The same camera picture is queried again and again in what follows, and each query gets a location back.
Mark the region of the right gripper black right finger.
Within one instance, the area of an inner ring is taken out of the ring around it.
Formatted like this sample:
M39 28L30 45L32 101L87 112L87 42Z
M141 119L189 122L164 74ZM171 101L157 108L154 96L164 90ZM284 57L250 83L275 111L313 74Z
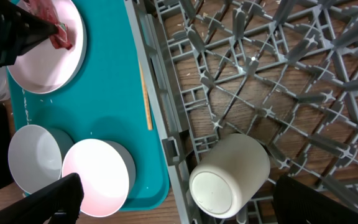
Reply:
M358 224L358 213L285 175L276 182L273 208L278 224Z

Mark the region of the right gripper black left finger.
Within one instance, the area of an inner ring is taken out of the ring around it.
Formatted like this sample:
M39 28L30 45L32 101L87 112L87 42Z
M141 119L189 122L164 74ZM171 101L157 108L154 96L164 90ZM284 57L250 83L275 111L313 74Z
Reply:
M83 198L80 176L71 173L0 210L0 223L76 223Z

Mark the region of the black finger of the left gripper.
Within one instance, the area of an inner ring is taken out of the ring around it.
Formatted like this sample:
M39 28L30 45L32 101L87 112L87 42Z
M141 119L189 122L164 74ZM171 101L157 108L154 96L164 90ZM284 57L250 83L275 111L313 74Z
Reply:
M0 67L57 34L58 28L7 0L0 0Z

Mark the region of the red snack wrapper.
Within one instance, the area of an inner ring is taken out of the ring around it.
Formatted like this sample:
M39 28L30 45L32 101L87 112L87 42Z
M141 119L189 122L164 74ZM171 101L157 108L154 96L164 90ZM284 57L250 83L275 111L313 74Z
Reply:
M68 39L68 27L66 24L60 22L55 6L51 0L24 0L24 4L31 14L55 25L58 32L49 36L55 49L64 48L70 50L73 47Z

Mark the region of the grey bowl with rice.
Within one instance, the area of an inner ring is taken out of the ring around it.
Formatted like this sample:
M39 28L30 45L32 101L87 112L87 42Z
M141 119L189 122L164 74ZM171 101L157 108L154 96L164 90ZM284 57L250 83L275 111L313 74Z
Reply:
M15 183L27 194L62 177L62 164L74 145L71 137L56 128L35 124L21 127L9 144L8 164Z

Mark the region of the white paper cup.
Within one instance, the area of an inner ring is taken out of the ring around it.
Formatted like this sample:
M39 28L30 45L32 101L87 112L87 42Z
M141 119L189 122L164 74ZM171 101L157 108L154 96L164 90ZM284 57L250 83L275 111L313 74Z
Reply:
M257 193L270 173L270 160L254 138L233 133L202 158L190 174L195 204L215 218L230 218Z

